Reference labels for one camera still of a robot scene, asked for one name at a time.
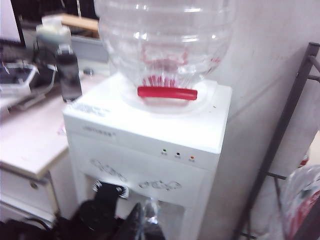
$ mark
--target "black metal frame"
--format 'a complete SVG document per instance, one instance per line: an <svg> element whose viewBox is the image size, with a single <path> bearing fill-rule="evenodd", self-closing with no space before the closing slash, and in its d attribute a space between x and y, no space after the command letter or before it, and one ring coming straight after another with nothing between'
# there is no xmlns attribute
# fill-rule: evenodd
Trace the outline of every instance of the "black metal frame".
<svg viewBox="0 0 320 240"><path fill-rule="evenodd" d="M258 175L254 181L244 209L238 220L237 226L232 236L232 240L238 240L240 236L245 236L248 240L256 239L255 236L251 235L250 213L267 176L271 176L274 178L274 184L277 193L277 204L279 207L281 207L278 179L285 180L286 177L271 173L269 172L269 169L278 151L283 136L287 130L291 117L294 114L295 108L307 80L315 80L320 83L320 76L310 75L310 71L313 66L320 72L320 63L316 60L319 48L319 43L310 42L308 44L299 71L296 74L292 89L284 106L283 112L260 166ZM320 198L312 207L309 215L303 221L293 240L317 240L318 237L320 237L320 227L317 225L319 224L319 222L316 222L315 220L320 220ZM242 232L245 225L247 225L247 233Z"/></svg>

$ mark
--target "white desk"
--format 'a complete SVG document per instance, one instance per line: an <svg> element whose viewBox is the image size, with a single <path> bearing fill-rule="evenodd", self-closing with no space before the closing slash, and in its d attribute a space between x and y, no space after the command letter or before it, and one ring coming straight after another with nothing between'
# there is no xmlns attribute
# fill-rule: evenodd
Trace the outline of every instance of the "white desk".
<svg viewBox="0 0 320 240"><path fill-rule="evenodd" d="M85 93L104 77L86 76L81 81ZM68 149L65 135L58 134L64 125L62 110L66 107L59 94L25 111L13 110L1 121L1 166L34 179L41 179Z"/></svg>
<svg viewBox="0 0 320 240"><path fill-rule="evenodd" d="M84 67L98 74L81 78L83 93L109 75L107 64L80 60L79 68ZM13 108L1 119L2 221L5 215L35 216L52 223L57 211L69 218L77 208L67 136L59 133L66 105L59 91L53 90L27 110Z"/></svg>

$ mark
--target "clear plastic water jug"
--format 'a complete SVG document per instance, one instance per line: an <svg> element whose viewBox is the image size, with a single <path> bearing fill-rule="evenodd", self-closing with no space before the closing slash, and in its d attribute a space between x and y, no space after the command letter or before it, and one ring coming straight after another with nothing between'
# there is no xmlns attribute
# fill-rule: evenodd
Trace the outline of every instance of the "clear plastic water jug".
<svg viewBox="0 0 320 240"><path fill-rule="evenodd" d="M142 97L194 100L228 49L235 0L95 0L110 59Z"/></svg>

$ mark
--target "black bag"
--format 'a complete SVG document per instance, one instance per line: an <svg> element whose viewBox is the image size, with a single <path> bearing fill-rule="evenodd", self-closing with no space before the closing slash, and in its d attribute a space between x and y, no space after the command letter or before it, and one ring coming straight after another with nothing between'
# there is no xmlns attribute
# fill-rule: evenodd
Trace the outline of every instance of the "black bag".
<svg viewBox="0 0 320 240"><path fill-rule="evenodd" d="M28 221L34 221L43 226L44 229L35 225L9 220L6 223L0 222L0 239L2 240L54 240L49 227L38 219L26 218Z"/></svg>

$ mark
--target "white wall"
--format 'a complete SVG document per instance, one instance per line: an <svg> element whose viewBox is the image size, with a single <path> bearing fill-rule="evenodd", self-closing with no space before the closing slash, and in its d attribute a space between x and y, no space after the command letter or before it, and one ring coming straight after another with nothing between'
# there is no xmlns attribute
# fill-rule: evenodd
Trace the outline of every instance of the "white wall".
<svg viewBox="0 0 320 240"><path fill-rule="evenodd" d="M211 75L220 84L231 86L233 96L201 240L231 238L308 42L320 43L319 0L238 3L231 46ZM292 172L313 140L319 85L307 83L272 166L274 172ZM265 230L274 205L272 181L268 182L261 195L269 198L260 198L253 212L253 228L259 233Z"/></svg>

